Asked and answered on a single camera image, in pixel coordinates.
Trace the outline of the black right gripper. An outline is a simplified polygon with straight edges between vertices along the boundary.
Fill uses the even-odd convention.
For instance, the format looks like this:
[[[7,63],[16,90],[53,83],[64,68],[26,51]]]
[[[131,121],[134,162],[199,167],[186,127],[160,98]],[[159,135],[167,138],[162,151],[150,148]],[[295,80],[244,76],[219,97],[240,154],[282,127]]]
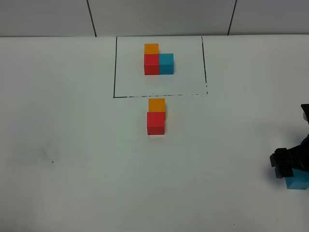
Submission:
[[[292,168],[309,171],[309,137],[300,145],[290,148],[277,148],[269,157],[271,166],[275,168],[277,178],[293,177]]]

